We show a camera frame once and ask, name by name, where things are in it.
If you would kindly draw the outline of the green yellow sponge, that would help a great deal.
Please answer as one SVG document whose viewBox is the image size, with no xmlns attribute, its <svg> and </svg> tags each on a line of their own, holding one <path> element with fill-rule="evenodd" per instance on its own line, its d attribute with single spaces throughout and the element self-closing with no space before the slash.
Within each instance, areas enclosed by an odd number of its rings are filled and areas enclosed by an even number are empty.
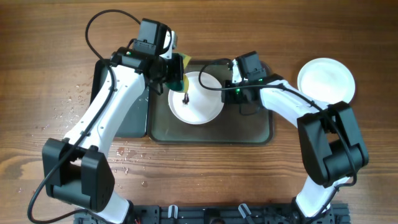
<svg viewBox="0 0 398 224">
<path fill-rule="evenodd" d="M 172 58 L 167 62 L 167 75 L 165 85 L 169 90 L 179 93 L 186 93 L 189 88 L 189 81 L 185 69 L 191 61 L 191 56 L 172 53 Z"/>
</svg>

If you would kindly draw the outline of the white plate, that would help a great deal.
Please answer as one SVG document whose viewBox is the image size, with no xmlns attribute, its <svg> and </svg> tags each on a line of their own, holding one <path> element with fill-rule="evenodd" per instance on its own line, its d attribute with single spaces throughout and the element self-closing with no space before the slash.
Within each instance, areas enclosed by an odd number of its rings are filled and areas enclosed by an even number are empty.
<svg viewBox="0 0 398 224">
<path fill-rule="evenodd" d="M 332 58 L 307 62 L 298 73 L 297 86 L 307 96 L 330 104 L 350 103 L 356 91 L 351 71 Z"/>
<path fill-rule="evenodd" d="M 215 119 L 224 107 L 221 92 L 207 90 L 198 81 L 199 72 L 186 74 L 188 87 L 188 103 L 183 102 L 185 94 L 169 91 L 168 103 L 174 116 L 187 124 L 205 124 Z"/>
</svg>

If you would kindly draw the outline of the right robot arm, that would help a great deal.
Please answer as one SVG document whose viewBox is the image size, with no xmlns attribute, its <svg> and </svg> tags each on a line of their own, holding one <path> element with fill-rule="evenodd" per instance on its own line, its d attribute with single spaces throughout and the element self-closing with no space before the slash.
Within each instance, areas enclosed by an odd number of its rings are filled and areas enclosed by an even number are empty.
<svg viewBox="0 0 398 224">
<path fill-rule="evenodd" d="M 352 108 L 344 101 L 324 103 L 298 91 L 280 75 L 270 74 L 255 51 L 227 63 L 232 79 L 223 85 L 222 102 L 255 103 L 297 128 L 308 177 L 295 204 L 306 221 L 321 217 L 337 191 L 353 186 L 369 162 Z"/>
</svg>

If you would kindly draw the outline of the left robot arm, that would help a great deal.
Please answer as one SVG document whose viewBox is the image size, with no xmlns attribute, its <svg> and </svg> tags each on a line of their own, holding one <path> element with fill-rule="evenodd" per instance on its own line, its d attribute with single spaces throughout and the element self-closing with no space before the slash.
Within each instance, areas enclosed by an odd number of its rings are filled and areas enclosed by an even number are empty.
<svg viewBox="0 0 398 224">
<path fill-rule="evenodd" d="M 102 222 L 133 223 L 133 203 L 114 190 L 109 148 L 130 107 L 148 86 L 187 91 L 183 74 L 189 61 L 171 49 L 147 55 L 124 47 L 104 60 L 106 80 L 86 113 L 63 139 L 50 138 L 43 146 L 41 186 L 46 194 Z"/>
</svg>

